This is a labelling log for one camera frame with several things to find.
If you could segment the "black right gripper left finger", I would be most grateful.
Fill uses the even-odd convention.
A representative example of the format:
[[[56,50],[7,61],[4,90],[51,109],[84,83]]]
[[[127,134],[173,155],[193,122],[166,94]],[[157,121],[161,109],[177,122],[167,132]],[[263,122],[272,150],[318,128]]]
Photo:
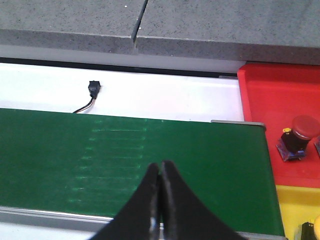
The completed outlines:
[[[138,188],[93,240],[158,240],[160,237],[159,167],[148,166]]]

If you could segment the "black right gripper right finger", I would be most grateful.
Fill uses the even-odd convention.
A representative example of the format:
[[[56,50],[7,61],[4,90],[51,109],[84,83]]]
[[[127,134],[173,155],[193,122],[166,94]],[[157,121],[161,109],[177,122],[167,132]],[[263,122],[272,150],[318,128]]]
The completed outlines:
[[[166,240],[243,240],[189,188],[174,162],[161,163],[160,209]]]

